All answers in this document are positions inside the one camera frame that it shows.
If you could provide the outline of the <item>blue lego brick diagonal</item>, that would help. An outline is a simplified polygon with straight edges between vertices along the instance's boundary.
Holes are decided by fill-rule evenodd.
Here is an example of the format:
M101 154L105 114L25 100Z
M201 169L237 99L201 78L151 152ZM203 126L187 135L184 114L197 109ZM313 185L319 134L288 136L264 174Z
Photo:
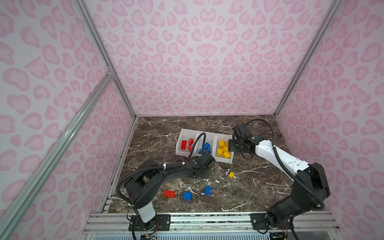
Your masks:
M211 145L210 145L209 143L205 143L205 145L204 145L204 149L205 149L206 151L209 151L209 150L211 149Z

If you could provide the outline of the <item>blue lego brick front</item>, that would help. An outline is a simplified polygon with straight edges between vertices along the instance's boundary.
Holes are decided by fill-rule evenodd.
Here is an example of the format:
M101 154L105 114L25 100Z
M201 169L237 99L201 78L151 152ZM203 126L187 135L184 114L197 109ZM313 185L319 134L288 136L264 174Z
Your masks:
M183 199L184 200L187 200L187 201L190 201L192 199L192 193L190 192L184 192L183 193Z

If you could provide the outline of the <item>long red lego brick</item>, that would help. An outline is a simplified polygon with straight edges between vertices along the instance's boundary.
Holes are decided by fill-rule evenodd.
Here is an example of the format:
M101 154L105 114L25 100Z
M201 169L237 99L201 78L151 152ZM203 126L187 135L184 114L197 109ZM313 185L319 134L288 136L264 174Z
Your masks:
M181 143L181 150L186 150L187 149L187 141L183 140Z

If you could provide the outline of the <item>yellow lego brick pair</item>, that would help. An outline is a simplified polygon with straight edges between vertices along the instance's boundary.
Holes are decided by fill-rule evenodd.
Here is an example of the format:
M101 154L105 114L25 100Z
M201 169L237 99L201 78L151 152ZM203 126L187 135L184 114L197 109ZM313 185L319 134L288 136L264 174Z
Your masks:
M222 157L226 158L226 159L230 159L231 158L231 154L229 152L223 152Z

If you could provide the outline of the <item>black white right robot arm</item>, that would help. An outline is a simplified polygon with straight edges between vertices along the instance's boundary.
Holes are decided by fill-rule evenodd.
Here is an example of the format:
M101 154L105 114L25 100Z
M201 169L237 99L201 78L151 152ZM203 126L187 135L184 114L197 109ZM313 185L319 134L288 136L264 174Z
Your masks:
M309 164L278 148L272 141L254 136L247 140L229 140L229 150L257 155L284 172L293 181L291 193L267 209L266 224L272 229L291 217L310 211L324 211L331 195L324 167Z

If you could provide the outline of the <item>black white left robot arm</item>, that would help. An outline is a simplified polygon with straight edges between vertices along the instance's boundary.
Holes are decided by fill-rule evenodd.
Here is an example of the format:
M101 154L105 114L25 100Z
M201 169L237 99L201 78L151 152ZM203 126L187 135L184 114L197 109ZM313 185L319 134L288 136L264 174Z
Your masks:
M152 201L161 186L182 178L207 179L215 162L208 152L175 163L161 164L147 160L117 183L116 193L133 208L135 216L131 219L132 224L151 230L158 221Z

